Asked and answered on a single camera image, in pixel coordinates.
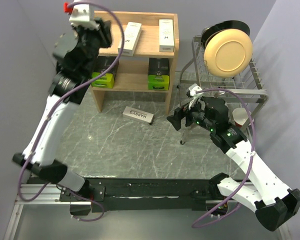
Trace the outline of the white Harry's labelled razor box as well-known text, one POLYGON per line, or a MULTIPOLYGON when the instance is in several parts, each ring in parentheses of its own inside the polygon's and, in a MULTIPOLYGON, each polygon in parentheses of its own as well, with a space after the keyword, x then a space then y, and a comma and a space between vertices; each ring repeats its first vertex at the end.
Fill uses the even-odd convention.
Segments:
POLYGON ((141 122, 144 124, 149 124, 149 125, 151 125, 154 120, 154 114, 146 112, 146 111, 142 111, 140 109, 132 108, 129 106, 125 107, 122 115, 125 118, 135 120, 137 122, 141 122))

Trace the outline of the light wooden two-tier shelf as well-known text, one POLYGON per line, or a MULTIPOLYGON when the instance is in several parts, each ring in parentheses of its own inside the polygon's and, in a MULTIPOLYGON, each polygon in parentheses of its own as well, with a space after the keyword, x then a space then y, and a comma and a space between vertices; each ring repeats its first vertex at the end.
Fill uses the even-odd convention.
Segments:
POLYGON ((141 34, 134 55, 120 57, 113 88, 90 88, 98 112, 103 110, 106 91, 155 93, 155 90, 148 89, 149 58, 166 58, 169 60, 169 89, 159 90, 158 93, 165 93, 165 113, 168 114, 179 56, 178 15, 176 13, 129 11, 116 11, 114 14, 124 27, 128 22, 141 23, 141 34), (173 20, 174 52, 159 51, 160 19, 173 20))

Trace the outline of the white Harry's razor box front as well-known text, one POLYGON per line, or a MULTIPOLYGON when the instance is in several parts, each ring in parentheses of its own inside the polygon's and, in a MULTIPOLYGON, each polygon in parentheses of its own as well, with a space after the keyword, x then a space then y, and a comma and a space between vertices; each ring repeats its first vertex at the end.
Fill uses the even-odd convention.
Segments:
POLYGON ((172 19, 159 20, 159 52, 172 53, 175 49, 174 24, 172 19))

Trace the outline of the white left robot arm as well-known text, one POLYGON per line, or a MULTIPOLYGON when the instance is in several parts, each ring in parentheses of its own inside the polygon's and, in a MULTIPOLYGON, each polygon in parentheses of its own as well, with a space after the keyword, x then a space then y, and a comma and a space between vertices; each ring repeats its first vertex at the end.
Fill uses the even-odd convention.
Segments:
POLYGON ((56 75, 45 110, 28 146, 12 158, 22 171, 29 170, 41 180, 70 189, 78 201, 93 197, 90 183, 56 160, 56 151, 86 94, 100 49, 111 47, 113 42, 111 21, 98 18, 93 23, 96 28, 72 26, 55 44, 52 55, 56 60, 56 75))

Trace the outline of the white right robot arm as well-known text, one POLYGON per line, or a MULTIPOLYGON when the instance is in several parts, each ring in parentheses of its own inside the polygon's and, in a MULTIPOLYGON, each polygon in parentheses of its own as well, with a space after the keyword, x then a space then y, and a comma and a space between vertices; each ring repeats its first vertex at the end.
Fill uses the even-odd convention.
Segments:
POLYGON ((209 131, 212 142, 245 172, 254 188, 220 173, 213 177, 209 195, 234 199, 254 212, 257 220, 273 232, 291 219, 300 208, 300 190, 281 181, 253 150, 252 143, 229 120, 229 109, 221 98, 201 97, 192 100, 166 118, 176 131, 181 121, 190 127, 195 124, 209 131))

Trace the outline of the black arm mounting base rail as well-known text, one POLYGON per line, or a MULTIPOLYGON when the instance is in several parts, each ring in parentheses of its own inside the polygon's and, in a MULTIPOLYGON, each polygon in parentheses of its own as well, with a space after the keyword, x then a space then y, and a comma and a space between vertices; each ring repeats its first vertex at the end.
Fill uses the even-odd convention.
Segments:
POLYGON ((210 180, 89 177, 91 195, 84 197, 86 205, 79 205, 79 193, 72 194, 63 187, 59 188, 59 201, 70 203, 70 213, 74 216, 132 210, 208 211, 213 207, 212 201, 224 200, 228 196, 217 188, 222 180, 226 180, 227 188, 241 183, 225 173, 210 180))

